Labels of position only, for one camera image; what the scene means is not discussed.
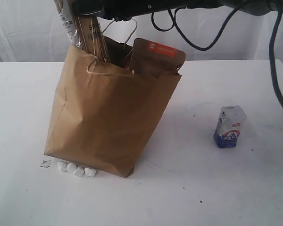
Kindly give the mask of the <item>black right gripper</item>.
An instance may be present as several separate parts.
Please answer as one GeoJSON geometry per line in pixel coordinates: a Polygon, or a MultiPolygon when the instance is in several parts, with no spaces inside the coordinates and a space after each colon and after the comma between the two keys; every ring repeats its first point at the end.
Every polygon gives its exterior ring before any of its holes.
{"type": "Polygon", "coordinates": [[[176,8],[216,8],[216,0],[75,0],[76,16],[100,16],[107,20],[127,21],[132,17],[176,8]]]}

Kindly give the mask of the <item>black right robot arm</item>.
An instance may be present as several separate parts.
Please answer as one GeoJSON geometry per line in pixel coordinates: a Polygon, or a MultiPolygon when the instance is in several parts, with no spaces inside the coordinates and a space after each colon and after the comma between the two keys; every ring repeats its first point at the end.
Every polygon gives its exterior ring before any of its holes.
{"type": "Polygon", "coordinates": [[[75,0],[71,3],[75,16],[97,16],[107,20],[128,21],[141,16],[176,8],[230,8],[254,16],[276,10],[271,0],[75,0]]]}

